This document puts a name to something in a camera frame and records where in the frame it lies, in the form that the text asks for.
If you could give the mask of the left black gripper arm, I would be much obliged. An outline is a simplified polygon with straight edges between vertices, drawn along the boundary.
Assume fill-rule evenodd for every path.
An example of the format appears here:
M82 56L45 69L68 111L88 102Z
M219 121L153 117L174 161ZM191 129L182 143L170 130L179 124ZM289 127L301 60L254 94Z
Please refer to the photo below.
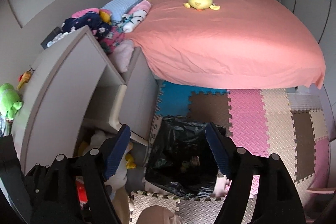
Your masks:
M30 223L32 206L12 135L1 138L1 191L21 223Z

